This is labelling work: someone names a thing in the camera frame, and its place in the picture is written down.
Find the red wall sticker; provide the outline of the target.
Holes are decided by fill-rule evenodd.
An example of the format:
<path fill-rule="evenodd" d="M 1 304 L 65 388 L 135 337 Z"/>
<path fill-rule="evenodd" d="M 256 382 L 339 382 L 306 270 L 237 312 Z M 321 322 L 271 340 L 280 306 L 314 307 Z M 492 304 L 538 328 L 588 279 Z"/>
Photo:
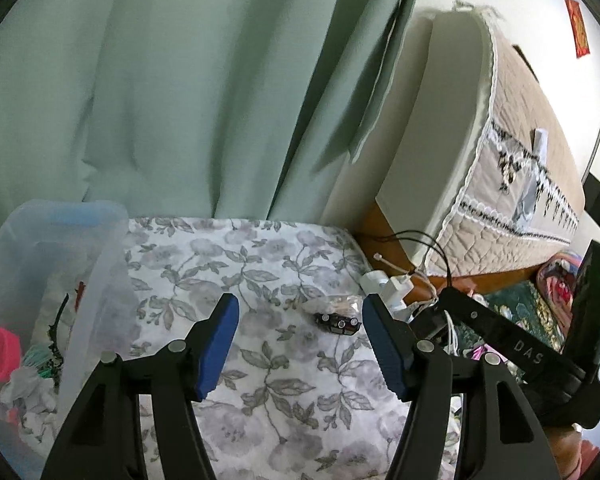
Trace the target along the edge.
<path fill-rule="evenodd" d="M 585 55 L 590 54 L 591 50 L 588 45 L 588 35 L 586 34 L 580 3 L 577 0 L 565 0 L 565 4 L 573 34 L 576 57 L 583 58 Z"/>

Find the green curtain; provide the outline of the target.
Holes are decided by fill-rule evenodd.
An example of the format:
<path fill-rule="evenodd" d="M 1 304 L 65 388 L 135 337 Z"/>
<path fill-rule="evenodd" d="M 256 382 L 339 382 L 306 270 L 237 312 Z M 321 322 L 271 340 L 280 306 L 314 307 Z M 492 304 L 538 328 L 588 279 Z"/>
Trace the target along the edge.
<path fill-rule="evenodd" d="M 0 226 L 34 198 L 314 222 L 415 0 L 0 0 Z"/>

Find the black rhinestone headband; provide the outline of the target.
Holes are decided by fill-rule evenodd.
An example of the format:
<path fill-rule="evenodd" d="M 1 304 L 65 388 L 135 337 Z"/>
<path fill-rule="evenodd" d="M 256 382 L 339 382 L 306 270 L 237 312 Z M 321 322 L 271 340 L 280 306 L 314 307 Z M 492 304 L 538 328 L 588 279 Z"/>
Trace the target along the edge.
<path fill-rule="evenodd" d="M 50 338 L 50 345 L 48 348 L 50 349 L 50 354 L 52 357 L 50 358 L 50 378 L 53 379 L 54 385 L 56 388 L 59 387 L 60 384 L 60 374 L 62 366 L 64 365 L 64 357 L 62 356 L 59 346 L 58 346 L 58 328 L 59 323 L 62 317 L 62 314 L 65 311 L 69 301 L 69 295 L 65 294 L 64 299 L 55 315 L 54 322 L 48 326 L 48 338 Z"/>

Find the dark green floral blanket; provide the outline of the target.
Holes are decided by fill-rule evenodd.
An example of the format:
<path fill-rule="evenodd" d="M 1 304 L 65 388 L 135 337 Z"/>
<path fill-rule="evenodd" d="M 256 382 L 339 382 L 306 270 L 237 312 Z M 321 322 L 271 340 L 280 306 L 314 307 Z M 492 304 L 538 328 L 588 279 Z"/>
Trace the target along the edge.
<path fill-rule="evenodd" d="M 512 321 L 543 344 L 562 352 L 565 336 L 555 315 L 532 281 L 523 281 L 483 296 L 490 310 Z"/>

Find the teal hair clip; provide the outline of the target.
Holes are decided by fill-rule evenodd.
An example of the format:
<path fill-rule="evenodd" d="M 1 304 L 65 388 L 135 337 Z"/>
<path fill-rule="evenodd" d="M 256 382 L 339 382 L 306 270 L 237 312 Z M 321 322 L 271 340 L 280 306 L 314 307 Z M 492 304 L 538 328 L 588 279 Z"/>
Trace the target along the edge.
<path fill-rule="evenodd" d="M 32 344 L 24 354 L 21 364 L 35 368 L 43 378 L 52 378 L 54 374 L 53 352 L 45 344 Z"/>

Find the white power strip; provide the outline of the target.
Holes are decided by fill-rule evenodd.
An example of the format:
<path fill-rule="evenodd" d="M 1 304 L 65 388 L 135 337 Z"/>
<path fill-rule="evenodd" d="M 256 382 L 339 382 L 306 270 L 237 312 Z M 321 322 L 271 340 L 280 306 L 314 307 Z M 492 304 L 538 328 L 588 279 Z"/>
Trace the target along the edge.
<path fill-rule="evenodd" d="M 415 289 L 414 277 L 417 276 L 427 287 L 429 295 L 421 300 L 406 300 L 406 296 Z M 403 322 L 412 322 L 417 313 L 435 304 L 438 294 L 425 274 L 419 270 L 395 276 L 384 271 L 373 270 L 360 278 L 362 291 L 377 294 L 394 318 Z"/>

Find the clear plastic storage box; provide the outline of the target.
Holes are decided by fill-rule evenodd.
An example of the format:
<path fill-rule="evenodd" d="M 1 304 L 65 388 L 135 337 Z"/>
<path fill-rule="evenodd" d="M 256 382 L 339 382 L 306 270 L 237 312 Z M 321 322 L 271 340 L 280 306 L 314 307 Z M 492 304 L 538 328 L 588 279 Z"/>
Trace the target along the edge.
<path fill-rule="evenodd" d="M 137 298 L 126 266 L 129 216 L 118 204 L 30 200 L 0 227 L 0 327 L 50 345 L 48 326 L 65 297 L 58 328 L 60 384 L 20 367 L 0 382 L 0 452 L 23 479 L 40 478 L 59 427 L 100 355 L 127 356 L 138 327 Z M 79 282 L 85 292 L 78 310 Z"/>

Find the beige quilted mattress cover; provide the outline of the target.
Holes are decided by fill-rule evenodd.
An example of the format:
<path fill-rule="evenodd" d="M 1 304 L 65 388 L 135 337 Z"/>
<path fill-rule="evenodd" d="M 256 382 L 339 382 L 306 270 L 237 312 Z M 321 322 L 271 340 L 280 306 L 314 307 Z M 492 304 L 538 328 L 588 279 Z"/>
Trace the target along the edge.
<path fill-rule="evenodd" d="M 524 56 L 486 9 L 425 9 L 399 80 L 344 166 L 323 219 L 379 216 L 434 275 L 508 272 L 568 247 L 584 211 L 576 163 Z"/>

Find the black rhinestone hair clip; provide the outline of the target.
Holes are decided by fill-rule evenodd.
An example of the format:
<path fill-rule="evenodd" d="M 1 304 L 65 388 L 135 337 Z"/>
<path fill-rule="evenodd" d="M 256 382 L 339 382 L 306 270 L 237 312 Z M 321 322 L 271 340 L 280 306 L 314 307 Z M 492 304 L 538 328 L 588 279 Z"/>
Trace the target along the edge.
<path fill-rule="evenodd" d="M 361 327 L 361 322 L 358 318 L 347 318 L 337 313 L 315 313 L 314 321 L 322 330 L 337 335 L 352 336 Z"/>

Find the floral white quilt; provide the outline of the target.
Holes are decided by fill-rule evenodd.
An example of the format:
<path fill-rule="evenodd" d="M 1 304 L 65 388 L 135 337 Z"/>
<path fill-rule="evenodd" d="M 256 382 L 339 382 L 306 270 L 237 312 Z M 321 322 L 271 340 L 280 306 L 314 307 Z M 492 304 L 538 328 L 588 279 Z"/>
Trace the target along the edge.
<path fill-rule="evenodd" d="M 186 336 L 226 292 L 239 301 L 218 386 L 194 408 L 218 478 L 385 477 L 408 407 L 386 387 L 364 333 L 326 333 L 303 311 L 360 290 L 368 265 L 346 231 L 137 218 L 125 260 L 140 300 L 137 358 Z"/>

